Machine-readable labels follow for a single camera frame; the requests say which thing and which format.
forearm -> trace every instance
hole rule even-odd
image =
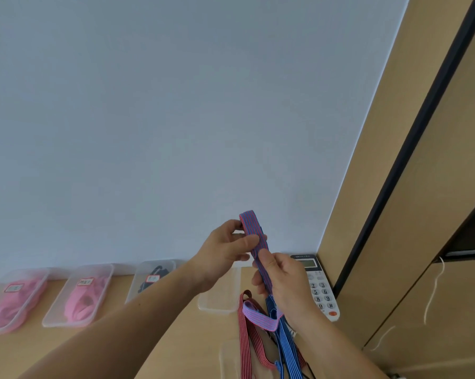
[[[316,309],[297,330],[323,367],[327,378],[384,378],[386,375]]]
[[[21,379],[133,378],[165,331],[198,293],[189,265],[51,351]]]

label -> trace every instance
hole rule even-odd
[[[17,293],[23,288],[24,284],[20,283],[19,285],[9,285],[4,290],[4,293]]]
[[[145,282],[147,282],[147,283],[155,283],[155,282],[158,282],[158,280],[160,280],[160,275],[154,274],[154,275],[148,275],[148,276],[146,277]]]
[[[81,278],[76,286],[89,286],[93,283],[94,278]]]

hand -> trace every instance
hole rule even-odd
[[[213,287],[235,261],[247,261],[247,253],[259,244],[258,235],[234,234],[242,229],[238,220],[225,222],[209,234],[198,253],[187,262],[201,293]]]
[[[318,315],[320,310],[311,297],[309,281],[301,262],[291,259],[287,254],[271,254],[265,248],[259,251],[260,262],[264,265],[272,282],[272,294],[278,308],[294,330],[299,331],[302,320],[311,313]],[[252,278],[259,294],[267,296],[264,281],[259,270]]]

plastic container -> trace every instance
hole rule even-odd
[[[46,289],[49,271],[14,270],[0,279],[0,333],[11,332],[25,322]]]
[[[237,311],[241,294],[241,268],[231,268],[222,276],[211,290],[199,295],[199,310],[217,314]]]
[[[252,378],[273,379],[273,373],[260,364],[252,346],[249,349],[252,358]],[[227,341],[220,347],[220,373],[222,379],[241,379],[241,350],[239,340]]]
[[[176,269],[176,261],[171,259],[162,261],[144,261],[136,268],[136,273],[132,284],[130,285],[129,294],[125,303],[134,299],[139,293],[142,293],[160,278],[166,276]]]
[[[112,264],[78,267],[65,283],[43,319],[44,327],[89,325],[104,300],[114,271]]]

white wall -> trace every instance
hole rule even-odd
[[[0,275],[315,251],[406,3],[0,0]]]

